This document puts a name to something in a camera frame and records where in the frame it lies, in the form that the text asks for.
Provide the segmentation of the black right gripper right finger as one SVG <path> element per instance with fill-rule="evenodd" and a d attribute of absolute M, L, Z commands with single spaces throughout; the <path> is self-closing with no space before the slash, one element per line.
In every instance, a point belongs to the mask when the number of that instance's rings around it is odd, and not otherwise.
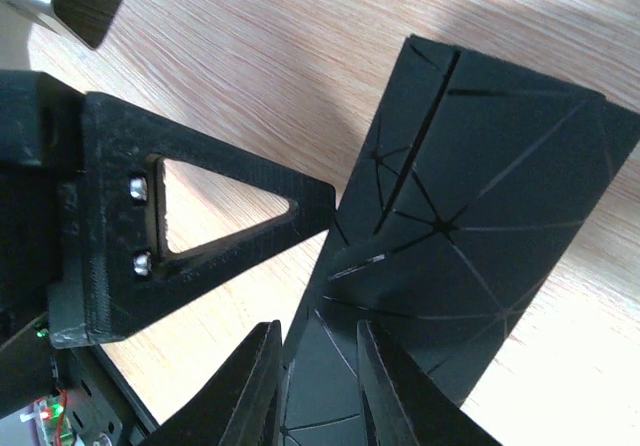
<path fill-rule="evenodd" d="M 357 324 L 358 382 L 369 445 L 496 445 L 378 323 Z"/>

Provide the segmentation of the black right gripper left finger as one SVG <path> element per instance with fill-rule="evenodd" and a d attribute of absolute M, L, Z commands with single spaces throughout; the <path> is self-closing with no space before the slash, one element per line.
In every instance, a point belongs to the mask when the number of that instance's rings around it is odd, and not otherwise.
<path fill-rule="evenodd" d="M 281 323 L 260 322 L 203 388 L 143 443 L 277 445 L 281 372 Z"/>

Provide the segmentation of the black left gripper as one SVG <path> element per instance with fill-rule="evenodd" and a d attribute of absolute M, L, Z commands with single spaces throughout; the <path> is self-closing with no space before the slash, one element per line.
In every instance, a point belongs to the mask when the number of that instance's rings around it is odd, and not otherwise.
<path fill-rule="evenodd" d="M 1 347 L 124 340 L 327 229 L 334 188 L 104 93 L 1 72 Z"/>

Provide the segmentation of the black glasses case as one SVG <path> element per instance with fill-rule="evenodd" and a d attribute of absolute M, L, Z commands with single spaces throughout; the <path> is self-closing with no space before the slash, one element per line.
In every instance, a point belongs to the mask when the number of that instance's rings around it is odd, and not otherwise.
<path fill-rule="evenodd" d="M 366 443 L 363 320 L 463 404 L 638 140 L 596 91 L 408 37 L 284 343 L 280 443 Z"/>

